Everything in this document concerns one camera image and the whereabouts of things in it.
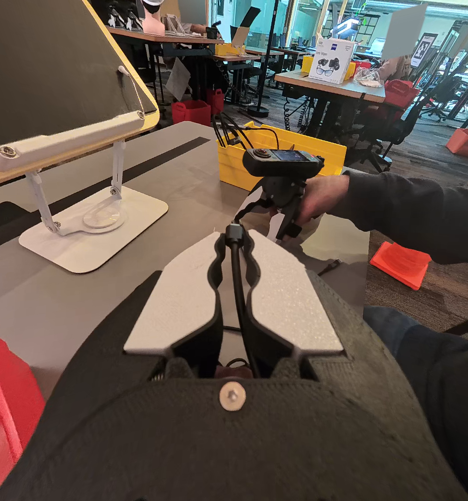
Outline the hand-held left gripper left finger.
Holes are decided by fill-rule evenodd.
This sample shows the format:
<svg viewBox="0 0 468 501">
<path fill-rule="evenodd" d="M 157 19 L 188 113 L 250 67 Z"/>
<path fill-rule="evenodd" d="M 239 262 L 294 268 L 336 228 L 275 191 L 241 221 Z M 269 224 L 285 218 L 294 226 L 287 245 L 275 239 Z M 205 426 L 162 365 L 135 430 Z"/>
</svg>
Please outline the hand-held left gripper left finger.
<svg viewBox="0 0 468 501">
<path fill-rule="evenodd" d="M 172 356 L 213 329 L 223 335 L 225 234 L 213 232 L 164 267 L 124 345 L 128 354 Z"/>
</svg>

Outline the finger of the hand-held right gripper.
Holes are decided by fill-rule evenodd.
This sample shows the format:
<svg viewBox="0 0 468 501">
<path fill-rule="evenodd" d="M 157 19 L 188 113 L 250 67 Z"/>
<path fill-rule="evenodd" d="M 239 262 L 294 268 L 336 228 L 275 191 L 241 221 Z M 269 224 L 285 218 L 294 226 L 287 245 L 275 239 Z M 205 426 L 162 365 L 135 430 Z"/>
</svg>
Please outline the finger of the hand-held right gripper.
<svg viewBox="0 0 468 501">
<path fill-rule="evenodd" d="M 274 243 L 281 243 L 287 232 L 287 223 L 285 222 L 286 215 L 277 212 L 271 217 L 269 222 L 269 230 L 267 239 Z"/>
<path fill-rule="evenodd" d="M 257 187 L 243 201 L 234 216 L 234 221 L 241 221 L 249 213 L 267 214 L 269 211 L 270 200 L 267 200 L 263 187 Z"/>
</svg>

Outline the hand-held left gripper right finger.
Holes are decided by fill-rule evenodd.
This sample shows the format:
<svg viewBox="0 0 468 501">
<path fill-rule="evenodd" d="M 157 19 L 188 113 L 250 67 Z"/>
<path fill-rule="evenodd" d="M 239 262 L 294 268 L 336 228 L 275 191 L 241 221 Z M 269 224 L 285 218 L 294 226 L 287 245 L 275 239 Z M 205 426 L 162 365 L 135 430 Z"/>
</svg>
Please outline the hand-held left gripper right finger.
<svg viewBox="0 0 468 501">
<path fill-rule="evenodd" d="M 246 306 L 253 325 L 289 349 L 292 358 L 342 353 L 305 266 L 256 230 L 247 236 L 252 248 L 246 263 L 255 271 Z"/>
</svg>

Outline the yellow plastic bin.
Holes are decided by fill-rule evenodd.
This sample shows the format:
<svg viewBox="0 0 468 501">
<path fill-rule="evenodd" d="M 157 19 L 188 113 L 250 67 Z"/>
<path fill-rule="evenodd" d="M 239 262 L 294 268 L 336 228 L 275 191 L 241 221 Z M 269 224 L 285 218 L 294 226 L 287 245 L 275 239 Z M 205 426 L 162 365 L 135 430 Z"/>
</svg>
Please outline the yellow plastic bin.
<svg viewBox="0 0 468 501">
<path fill-rule="evenodd" d="M 344 145 L 265 124 L 257 126 L 253 121 L 243 125 L 243 128 L 248 128 L 244 133 L 255 148 L 275 149 L 276 145 L 279 144 L 284 150 L 293 147 L 294 150 L 322 157 L 324 167 L 318 173 L 318 177 L 335 176 L 342 173 L 347 153 L 347 147 Z M 245 150 L 243 147 L 249 147 L 249 144 L 240 133 L 238 135 L 241 143 L 235 145 L 228 144 L 229 140 L 235 138 L 231 132 L 228 133 L 227 139 L 222 139 L 225 147 L 217 141 L 219 179 L 224 183 L 251 191 L 260 181 L 260 177 L 250 175 L 244 168 L 242 157 Z"/>
</svg>

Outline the red plastic bin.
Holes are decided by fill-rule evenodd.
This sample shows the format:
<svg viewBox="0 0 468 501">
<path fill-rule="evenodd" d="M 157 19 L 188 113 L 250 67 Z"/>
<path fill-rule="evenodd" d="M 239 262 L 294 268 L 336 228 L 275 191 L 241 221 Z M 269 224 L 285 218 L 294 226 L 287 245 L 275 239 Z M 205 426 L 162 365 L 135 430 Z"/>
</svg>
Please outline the red plastic bin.
<svg viewBox="0 0 468 501">
<path fill-rule="evenodd" d="M 0 486 L 22 456 L 44 405 L 30 366 L 0 339 Z"/>
</svg>

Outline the person's right forearm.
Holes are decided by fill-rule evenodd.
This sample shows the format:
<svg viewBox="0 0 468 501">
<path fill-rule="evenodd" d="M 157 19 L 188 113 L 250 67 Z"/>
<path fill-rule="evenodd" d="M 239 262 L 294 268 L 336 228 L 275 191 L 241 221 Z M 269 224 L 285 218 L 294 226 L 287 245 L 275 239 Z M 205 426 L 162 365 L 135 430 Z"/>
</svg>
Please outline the person's right forearm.
<svg viewBox="0 0 468 501">
<path fill-rule="evenodd" d="M 468 264 L 468 185 L 443 187 L 395 173 L 345 175 L 348 191 L 329 214 L 429 254 L 440 265 Z"/>
</svg>

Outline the person's right hand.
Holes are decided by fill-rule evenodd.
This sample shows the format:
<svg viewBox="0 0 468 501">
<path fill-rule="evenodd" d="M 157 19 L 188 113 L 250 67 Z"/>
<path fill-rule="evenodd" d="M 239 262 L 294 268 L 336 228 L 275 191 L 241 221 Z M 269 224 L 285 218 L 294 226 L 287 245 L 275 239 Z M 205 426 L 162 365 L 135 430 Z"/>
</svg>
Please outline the person's right hand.
<svg viewBox="0 0 468 501">
<path fill-rule="evenodd" d="M 332 210 L 347 194 L 348 175 L 315 177 L 306 184 L 300 200 L 296 225 L 302 227 L 311 220 Z"/>
</svg>

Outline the wooden work table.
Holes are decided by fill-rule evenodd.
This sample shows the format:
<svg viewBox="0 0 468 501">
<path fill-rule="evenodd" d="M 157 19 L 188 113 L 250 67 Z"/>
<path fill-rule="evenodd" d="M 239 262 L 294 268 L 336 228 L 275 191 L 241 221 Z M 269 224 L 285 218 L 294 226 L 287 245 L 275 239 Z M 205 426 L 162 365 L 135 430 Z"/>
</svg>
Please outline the wooden work table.
<svg viewBox="0 0 468 501">
<path fill-rule="evenodd" d="M 356 110 L 362 105 L 381 104 L 385 100 L 385 87 L 372 88 L 353 79 L 342 84 L 314 80 L 302 71 L 291 71 L 275 76 L 283 84 L 283 96 L 309 98 L 313 110 L 305 134 L 330 142 L 339 142 L 343 129 L 352 126 Z"/>
</svg>

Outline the red plastic crates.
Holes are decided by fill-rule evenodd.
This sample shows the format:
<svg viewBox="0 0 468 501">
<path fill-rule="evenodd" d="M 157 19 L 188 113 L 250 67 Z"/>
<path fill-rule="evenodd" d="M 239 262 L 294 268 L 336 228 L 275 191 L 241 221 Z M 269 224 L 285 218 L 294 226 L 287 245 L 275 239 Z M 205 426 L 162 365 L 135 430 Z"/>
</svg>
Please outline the red plastic crates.
<svg viewBox="0 0 468 501">
<path fill-rule="evenodd" d="M 194 122 L 204 126 L 211 125 L 211 118 L 224 110 L 224 92 L 221 89 L 208 89 L 206 101 L 187 100 L 171 105 L 173 124 Z"/>
</svg>

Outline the white printed box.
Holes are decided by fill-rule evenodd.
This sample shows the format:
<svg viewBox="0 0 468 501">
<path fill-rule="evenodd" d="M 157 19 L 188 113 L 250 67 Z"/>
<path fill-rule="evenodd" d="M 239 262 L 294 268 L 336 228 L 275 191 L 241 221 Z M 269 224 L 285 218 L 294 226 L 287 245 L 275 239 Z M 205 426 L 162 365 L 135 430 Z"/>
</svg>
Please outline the white printed box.
<svg viewBox="0 0 468 501">
<path fill-rule="evenodd" d="M 327 84 L 342 84 L 355 46 L 353 41 L 320 37 L 308 77 Z"/>
</svg>

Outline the black office chair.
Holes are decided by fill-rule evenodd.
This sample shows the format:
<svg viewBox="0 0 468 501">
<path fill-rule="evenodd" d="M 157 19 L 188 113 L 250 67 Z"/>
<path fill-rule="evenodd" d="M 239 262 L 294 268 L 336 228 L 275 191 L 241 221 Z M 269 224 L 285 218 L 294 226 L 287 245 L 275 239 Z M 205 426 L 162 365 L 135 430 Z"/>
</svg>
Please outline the black office chair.
<svg viewBox="0 0 468 501">
<path fill-rule="evenodd" d="M 364 109 L 357 118 L 360 128 L 350 130 L 351 135 L 358 135 L 357 144 L 367 142 L 368 146 L 348 148 L 344 166 L 369 161 L 378 173 L 388 172 L 392 164 L 387 158 L 390 148 L 410 135 L 424 106 L 451 80 L 451 76 L 443 78 L 426 96 L 407 81 L 390 81 L 384 101 L 376 109 Z"/>
</svg>

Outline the black pole stand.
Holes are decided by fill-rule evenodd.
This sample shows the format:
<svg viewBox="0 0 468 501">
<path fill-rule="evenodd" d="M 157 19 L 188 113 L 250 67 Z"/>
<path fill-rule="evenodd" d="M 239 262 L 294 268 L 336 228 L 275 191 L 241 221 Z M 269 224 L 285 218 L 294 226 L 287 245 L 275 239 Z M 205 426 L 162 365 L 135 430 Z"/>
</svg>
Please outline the black pole stand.
<svg viewBox="0 0 468 501">
<path fill-rule="evenodd" d="M 272 39 L 274 37 L 275 22 L 276 22 L 278 7 L 279 7 L 279 1 L 275 1 L 272 19 L 271 19 L 270 30 L 269 30 L 268 45 L 266 48 L 266 54 L 264 56 L 264 61 L 263 61 L 263 65 L 262 65 L 262 74 L 259 76 L 259 79 L 258 79 L 258 87 L 257 87 L 258 88 L 258 101 L 257 101 L 256 105 L 249 105 L 247 108 L 248 115 L 251 117 L 254 117 L 254 118 L 267 118 L 269 115 L 269 110 L 266 107 L 262 106 L 262 99 L 263 99 L 265 80 L 266 80 L 266 75 L 267 75 L 267 70 L 268 70 L 268 61 L 269 61 L 269 57 L 270 57 L 270 51 L 272 49 Z"/>
</svg>

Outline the black white marker sign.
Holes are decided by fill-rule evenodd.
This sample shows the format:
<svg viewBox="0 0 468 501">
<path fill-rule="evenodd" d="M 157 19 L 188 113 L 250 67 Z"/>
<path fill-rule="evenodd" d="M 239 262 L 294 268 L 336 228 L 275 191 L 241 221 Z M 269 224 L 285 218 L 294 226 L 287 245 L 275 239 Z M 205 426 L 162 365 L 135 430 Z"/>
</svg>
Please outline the black white marker sign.
<svg viewBox="0 0 468 501">
<path fill-rule="evenodd" d="M 436 41 L 438 34 L 424 33 L 418 41 L 415 50 L 411 56 L 410 66 L 417 69 L 428 55 L 431 47 Z"/>
</svg>

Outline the pink mannequin head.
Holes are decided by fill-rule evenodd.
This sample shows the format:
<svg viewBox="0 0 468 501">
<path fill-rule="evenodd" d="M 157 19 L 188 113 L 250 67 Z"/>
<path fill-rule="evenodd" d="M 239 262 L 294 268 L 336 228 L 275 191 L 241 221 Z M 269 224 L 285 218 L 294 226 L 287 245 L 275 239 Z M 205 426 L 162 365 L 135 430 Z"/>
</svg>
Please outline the pink mannequin head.
<svg viewBox="0 0 468 501">
<path fill-rule="evenodd" d="M 164 36 L 165 26 L 161 22 L 160 9 L 164 1 L 141 1 L 145 10 L 142 22 L 143 33 Z"/>
</svg>

